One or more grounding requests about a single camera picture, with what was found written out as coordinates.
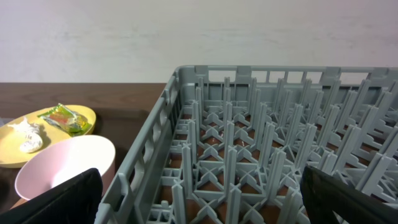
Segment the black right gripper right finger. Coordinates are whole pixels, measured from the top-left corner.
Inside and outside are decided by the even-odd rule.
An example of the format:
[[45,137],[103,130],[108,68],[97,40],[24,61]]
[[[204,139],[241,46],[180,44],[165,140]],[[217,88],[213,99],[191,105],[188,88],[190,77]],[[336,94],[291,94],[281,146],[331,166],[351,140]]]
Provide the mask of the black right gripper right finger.
[[311,223],[397,223],[397,210],[349,187],[338,179],[306,166],[300,182],[303,205]]

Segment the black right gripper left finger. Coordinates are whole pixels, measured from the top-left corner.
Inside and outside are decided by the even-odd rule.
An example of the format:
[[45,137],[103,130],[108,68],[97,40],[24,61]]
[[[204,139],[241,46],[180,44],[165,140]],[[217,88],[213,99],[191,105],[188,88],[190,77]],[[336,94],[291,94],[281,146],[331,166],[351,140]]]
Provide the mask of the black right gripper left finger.
[[1,215],[1,224],[94,223],[103,183],[90,168]]

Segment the pink bowl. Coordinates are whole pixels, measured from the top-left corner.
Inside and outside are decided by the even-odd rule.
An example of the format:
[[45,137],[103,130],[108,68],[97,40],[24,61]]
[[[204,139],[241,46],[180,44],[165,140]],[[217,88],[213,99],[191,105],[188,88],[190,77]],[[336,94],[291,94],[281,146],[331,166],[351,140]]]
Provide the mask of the pink bowl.
[[17,194],[30,200],[58,185],[96,168],[104,194],[115,175],[116,148],[107,138],[84,135],[55,143],[28,161],[14,184]]

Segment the white tissue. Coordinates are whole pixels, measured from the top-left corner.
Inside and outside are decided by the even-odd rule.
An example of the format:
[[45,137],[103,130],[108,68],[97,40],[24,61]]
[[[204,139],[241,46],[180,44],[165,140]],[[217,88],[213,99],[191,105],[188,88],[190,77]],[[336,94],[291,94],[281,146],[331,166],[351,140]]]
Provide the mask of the white tissue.
[[19,146],[20,151],[24,153],[33,153],[43,146],[43,139],[40,136],[40,125],[37,123],[29,123],[27,118],[18,124],[8,124],[18,133],[24,135],[24,142]]

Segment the green snack wrapper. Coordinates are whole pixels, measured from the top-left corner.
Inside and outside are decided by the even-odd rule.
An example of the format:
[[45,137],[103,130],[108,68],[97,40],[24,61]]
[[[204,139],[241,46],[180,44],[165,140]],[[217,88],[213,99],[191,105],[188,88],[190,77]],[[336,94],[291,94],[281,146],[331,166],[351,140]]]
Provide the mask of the green snack wrapper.
[[67,133],[71,137],[81,136],[92,127],[85,116],[72,111],[61,103],[37,117],[46,121],[49,125],[55,126]]

